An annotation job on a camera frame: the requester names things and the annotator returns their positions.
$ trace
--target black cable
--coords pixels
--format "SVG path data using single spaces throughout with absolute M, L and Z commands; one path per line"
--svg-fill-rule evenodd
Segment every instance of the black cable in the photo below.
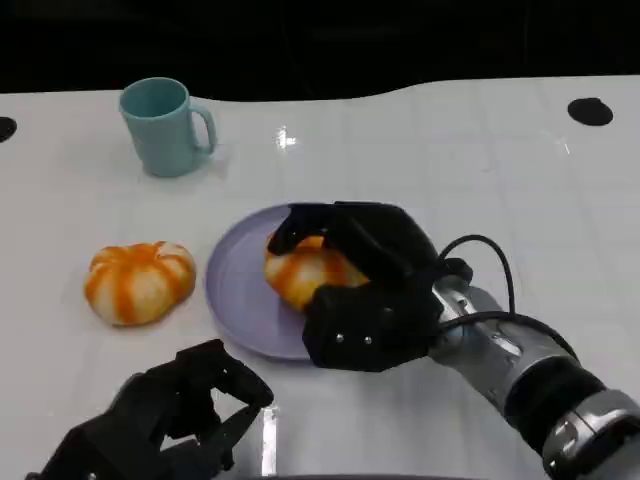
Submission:
M 507 283 L 507 292 L 509 296 L 509 311 L 508 312 L 477 312 L 471 313 L 468 315 L 464 315 L 462 317 L 458 317 L 454 320 L 449 320 L 447 322 L 441 323 L 436 332 L 434 338 L 438 338 L 445 333 L 450 332 L 459 327 L 464 327 L 467 325 L 474 325 L 476 323 L 488 322 L 490 320 L 497 320 L 500 322 L 508 322 L 514 323 L 516 325 L 522 325 L 524 327 L 528 327 L 532 330 L 540 332 L 544 335 L 550 337 L 554 342 L 556 342 L 561 348 L 563 348 L 569 355 L 578 360 L 578 356 L 576 352 L 573 350 L 571 345 L 560 335 L 557 331 L 551 328 L 546 323 L 541 322 L 540 320 L 536 320 L 535 318 L 528 317 L 526 315 L 521 315 L 516 313 L 516 302 L 515 302 L 515 290 L 513 288 L 513 275 L 511 274 L 511 267 L 509 266 L 509 260 L 507 256 L 504 254 L 500 245 L 491 240 L 484 235 L 465 235 L 463 237 L 457 238 L 449 245 L 447 245 L 440 255 L 438 255 L 437 263 L 442 264 L 447 256 L 451 253 L 451 251 L 464 243 L 469 242 L 481 242 L 485 245 L 490 246 L 498 255 L 500 259 L 500 263 L 502 263 L 502 268 L 504 269 L 504 276 Z
M 500 259 L 500 263 L 502 264 L 502 269 L 504 270 L 505 280 L 507 281 L 507 293 L 509 296 L 509 313 L 515 314 L 516 313 L 516 299 L 515 299 L 516 294 L 513 288 L 513 275 L 511 275 L 511 267 L 509 266 L 509 260 L 507 259 L 507 256 L 504 254 L 504 251 L 502 250 L 502 248 L 500 248 L 500 245 L 498 245 L 496 242 L 491 240 L 489 237 L 485 237 L 484 235 L 473 234 L 473 235 L 465 235 L 463 237 L 456 238 L 453 242 L 451 242 L 449 245 L 444 247 L 444 250 L 442 250 L 442 252 L 440 252 L 440 255 L 438 255 L 438 259 L 436 260 L 437 264 L 438 265 L 442 264 L 442 262 L 445 260 L 445 258 L 447 258 L 447 256 L 451 253 L 453 249 L 458 248 L 463 243 L 469 243 L 469 242 L 481 242 L 481 243 L 484 243 L 485 245 L 489 245 L 493 249 L 493 251 L 496 252 L 496 255 L 498 255 L 498 258 Z

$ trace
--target black dot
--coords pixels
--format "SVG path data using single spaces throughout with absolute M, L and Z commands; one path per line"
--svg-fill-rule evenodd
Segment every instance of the black dot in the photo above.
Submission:
M 613 112 L 599 98 L 574 100 L 567 111 L 576 122 L 590 127 L 602 127 L 613 120 Z
M 0 143 L 9 140 L 17 129 L 18 124 L 13 118 L 0 117 Z

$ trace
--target mug handle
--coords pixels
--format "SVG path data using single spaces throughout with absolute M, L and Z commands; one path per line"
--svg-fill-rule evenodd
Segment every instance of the mug handle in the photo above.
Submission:
M 211 155 L 213 153 L 213 149 L 216 146 L 216 127 L 215 127 L 215 124 L 213 123 L 213 116 L 211 115 L 211 112 L 209 110 L 207 110 L 204 107 L 201 107 L 200 105 L 191 105 L 189 106 L 189 110 L 191 111 L 192 114 L 197 113 L 198 115 L 200 115 L 204 120 L 204 124 L 207 126 L 207 135 L 209 137 L 209 145 L 208 146 L 198 145 L 198 142 L 195 139 L 195 132 L 194 132 L 193 141 L 196 143 L 196 148 L 200 153 L 203 153 L 205 155 Z

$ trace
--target toy pumpkin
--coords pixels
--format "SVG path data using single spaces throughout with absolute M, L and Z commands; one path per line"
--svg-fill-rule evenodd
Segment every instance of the toy pumpkin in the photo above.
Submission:
M 340 252 L 322 248 L 323 240 L 307 237 L 285 255 L 265 253 L 265 279 L 296 310 L 303 310 L 323 285 L 358 287 L 369 282 Z
M 184 247 L 167 242 L 105 247 L 89 268 L 84 294 L 113 325 L 160 319 L 193 291 L 196 268 Z

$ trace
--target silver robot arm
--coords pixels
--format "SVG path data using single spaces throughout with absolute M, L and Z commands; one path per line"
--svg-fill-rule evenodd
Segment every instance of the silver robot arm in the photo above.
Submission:
M 436 283 L 441 322 L 499 311 L 457 277 Z M 553 479 L 640 479 L 640 407 L 610 390 L 550 337 L 489 321 L 459 327 L 430 354 L 458 371 L 542 458 Z

